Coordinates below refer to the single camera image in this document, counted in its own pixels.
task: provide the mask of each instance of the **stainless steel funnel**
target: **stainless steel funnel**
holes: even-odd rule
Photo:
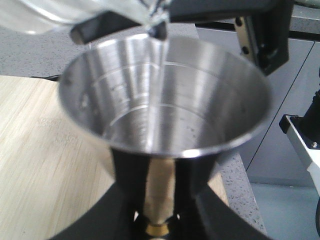
[[[106,41],[75,59],[59,86],[73,125],[154,225],[183,211],[270,106],[266,78],[244,58],[181,36],[167,44],[161,56],[165,43],[146,34]]]

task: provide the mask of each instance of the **cabinet door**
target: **cabinet door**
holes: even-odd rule
[[[239,54],[241,52],[237,34],[235,32],[212,30],[206,28],[198,28],[197,31],[201,40],[206,40],[221,45],[224,48],[231,50],[235,54]],[[271,126],[279,108],[281,107],[282,102],[284,101],[291,85],[296,79],[299,70],[304,64],[313,44],[313,41],[289,39],[289,61],[277,71],[268,76],[272,87],[272,108],[270,111],[270,116],[266,120],[265,130],[258,136],[256,136],[253,140],[249,141],[239,148],[239,152],[245,168],[248,168],[256,151],[262,143],[267,129]]]
[[[295,51],[299,53],[300,49],[295,48]],[[320,43],[316,42],[247,170],[252,182],[313,186],[309,173],[287,136],[282,133],[279,121],[283,114],[305,114],[320,88],[319,66]]]

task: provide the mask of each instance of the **countertop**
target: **countertop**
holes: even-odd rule
[[[70,130],[57,83],[0,76],[0,239],[44,240],[84,214],[112,179]]]
[[[224,19],[218,22],[233,24],[234,20]],[[301,33],[320,34],[320,9],[295,4],[292,12],[290,30]]]

